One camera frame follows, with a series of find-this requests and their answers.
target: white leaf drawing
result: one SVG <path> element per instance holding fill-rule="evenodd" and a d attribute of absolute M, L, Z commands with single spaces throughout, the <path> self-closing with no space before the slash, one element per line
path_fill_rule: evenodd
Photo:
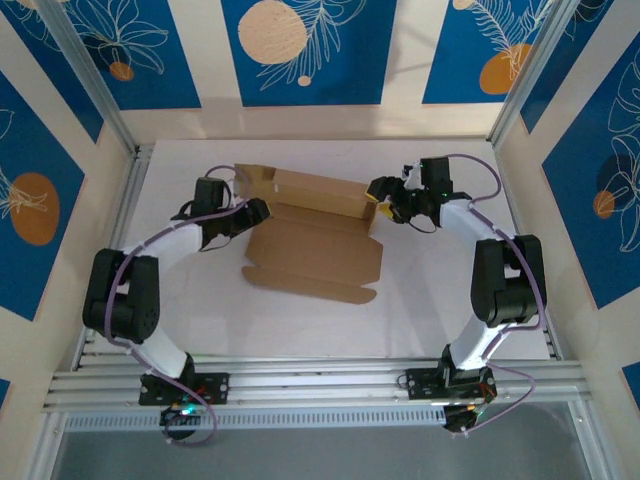
<path fill-rule="evenodd" d="M 480 33 L 487 37 L 497 53 L 509 59 L 511 79 L 523 63 L 523 45 L 542 26 L 555 0 L 541 0 L 534 8 L 532 0 L 522 15 L 516 16 L 511 0 L 472 0 L 465 8 L 475 15 Z"/>
<path fill-rule="evenodd" d="M 31 36 L 60 51 L 35 10 L 16 0 L 1 1 Z M 153 49 L 167 41 L 169 31 L 139 21 L 138 0 L 70 0 L 62 5 L 80 38 L 92 40 L 85 41 L 85 46 L 97 52 L 98 59 L 107 65 L 118 61 L 128 67 L 139 66 L 159 75 L 164 73 L 164 63 Z"/>
<path fill-rule="evenodd" d="M 358 4 L 348 13 L 346 6 L 354 1 Z M 285 4 L 302 20 L 306 30 L 306 45 L 287 62 L 263 66 L 257 75 L 265 77 L 261 91 L 280 81 L 286 84 L 300 78 L 311 81 L 324 64 L 331 61 L 333 52 L 340 53 L 342 45 L 338 27 L 357 17 L 364 9 L 366 0 L 292 0 Z"/>
<path fill-rule="evenodd" d="M 611 148 L 616 155 L 616 172 L 605 185 L 607 195 L 600 197 L 605 200 L 597 208 L 606 210 L 603 218 L 620 214 L 619 250 L 630 253 L 640 246 L 640 49 L 620 77 L 608 129 L 614 134 Z"/>
<path fill-rule="evenodd" d="M 17 0 L 2 0 L 11 13 L 20 21 L 26 32 L 36 40 L 57 52 L 60 51 L 42 18 L 34 9 L 29 8 Z"/>
<path fill-rule="evenodd" d="M 605 10 L 605 6 L 609 3 L 609 0 L 581 0 L 576 7 L 575 12 L 567 27 L 564 29 L 565 35 L 567 35 L 571 41 L 575 39 L 576 29 L 579 23 L 592 23 L 597 21 Z"/>
<path fill-rule="evenodd" d="M 0 109 L 0 141 L 9 133 L 13 115 L 14 112 L 11 110 Z M 0 168 L 0 218 L 5 218 L 14 209 L 19 212 L 21 207 L 34 208 L 41 212 L 46 212 L 47 207 L 43 205 L 46 198 L 46 193 L 34 196 L 16 188 Z"/>

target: glass panel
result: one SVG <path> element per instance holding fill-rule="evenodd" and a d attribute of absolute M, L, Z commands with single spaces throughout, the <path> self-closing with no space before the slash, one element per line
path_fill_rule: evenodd
<path fill-rule="evenodd" d="M 503 406 L 488 410 L 495 414 Z M 54 479 L 590 478 L 566 404 L 526 404 L 469 438 L 442 428 L 221 431 L 184 449 L 158 432 L 65 434 Z"/>

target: orange circle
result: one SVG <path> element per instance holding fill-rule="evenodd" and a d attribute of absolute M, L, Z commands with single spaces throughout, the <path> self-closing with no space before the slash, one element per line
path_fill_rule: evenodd
<path fill-rule="evenodd" d="M 298 85 L 300 85 L 301 87 L 308 87 L 309 85 L 311 85 L 311 77 L 302 75 L 300 78 L 298 78 Z"/>
<path fill-rule="evenodd" d="M 24 173 L 13 182 L 10 195 L 24 198 L 11 209 L 11 222 L 20 238 L 38 247 L 53 240 L 60 220 L 60 198 L 53 183 L 39 173 Z"/>
<path fill-rule="evenodd" d="M 133 68 L 126 63 L 113 62 L 109 66 L 109 73 L 113 75 L 116 80 L 120 80 L 121 82 L 129 82 L 133 80 Z"/>
<path fill-rule="evenodd" d="M 247 10 L 238 23 L 238 38 L 246 54 L 263 65 L 293 60 L 308 41 L 300 15 L 279 0 L 262 0 Z"/>
<path fill-rule="evenodd" d="M 475 3 L 475 0 L 453 0 L 451 3 L 456 10 L 466 10 Z"/>
<path fill-rule="evenodd" d="M 593 210 L 603 220 L 609 218 L 616 207 L 616 199 L 613 197 L 613 193 L 602 190 L 598 192 L 596 198 L 593 199 Z"/>
<path fill-rule="evenodd" d="M 521 43 L 494 55 L 484 65 L 480 73 L 482 91 L 489 95 L 508 93 L 516 79 L 514 70 L 516 74 L 520 72 L 524 60 L 529 55 L 529 50 L 531 50 L 531 45 Z"/>

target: floral wall pattern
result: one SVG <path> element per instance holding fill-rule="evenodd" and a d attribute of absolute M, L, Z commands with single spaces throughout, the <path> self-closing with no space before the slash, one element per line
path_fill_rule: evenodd
<path fill-rule="evenodd" d="M 35 319 L 83 179 L 0 74 L 0 306 Z"/>
<path fill-rule="evenodd" d="M 501 102 L 554 0 L 451 0 L 423 103 Z"/>
<path fill-rule="evenodd" d="M 166 0 L 62 5 L 120 109 L 200 107 Z M 0 0 L 0 10 L 95 141 L 102 119 L 31 2 Z"/>
<path fill-rule="evenodd" d="M 222 0 L 245 107 L 378 104 L 395 0 Z"/>
<path fill-rule="evenodd" d="M 614 0 L 581 0 L 525 100 L 520 115 L 531 133 Z"/>
<path fill-rule="evenodd" d="M 640 286 L 640 35 L 543 168 L 598 307 Z"/>

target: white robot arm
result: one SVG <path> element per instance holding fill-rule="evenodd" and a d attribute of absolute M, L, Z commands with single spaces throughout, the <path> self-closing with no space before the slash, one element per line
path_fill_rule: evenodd
<path fill-rule="evenodd" d="M 498 230 L 475 210 L 469 195 L 454 192 L 447 157 L 406 165 L 402 178 L 380 177 L 371 182 L 367 195 L 389 202 L 381 205 L 381 211 L 394 222 L 409 223 L 417 215 L 426 215 L 474 253 L 473 315 L 458 338 L 445 347 L 437 369 L 407 373 L 408 380 L 420 383 L 420 388 L 409 390 L 410 398 L 473 398 L 479 385 L 494 383 L 487 367 L 489 357 L 515 325 L 538 312 L 536 294 L 541 294 L 543 305 L 546 302 L 540 241 L 533 235 Z M 527 268 L 535 285 L 529 281 Z M 490 391 L 495 396 L 495 389 Z"/>
<path fill-rule="evenodd" d="M 187 202 L 172 218 L 169 228 L 165 229 L 167 234 L 159 234 L 144 249 L 138 245 L 124 250 L 104 249 L 94 258 L 83 322 L 108 339 L 107 331 L 110 331 L 113 337 L 110 341 L 128 348 L 130 354 L 151 367 L 141 378 L 141 405 L 182 403 L 186 390 L 176 385 L 192 392 L 213 388 L 209 382 L 215 374 L 196 374 L 191 356 L 158 326 L 160 279 L 182 259 L 202 251 L 216 236 L 233 238 L 270 216 L 267 204 L 255 198 L 233 208 L 229 208 L 231 202 L 228 201 L 228 206 L 223 208 L 225 191 L 230 197 L 223 180 L 201 177 L 196 183 L 194 200 Z M 122 276 L 118 277 L 115 299 L 110 304 L 109 294 L 118 275 Z M 105 321 L 108 306 L 111 308 L 109 329 Z M 214 400 L 212 396 L 204 398 Z"/>

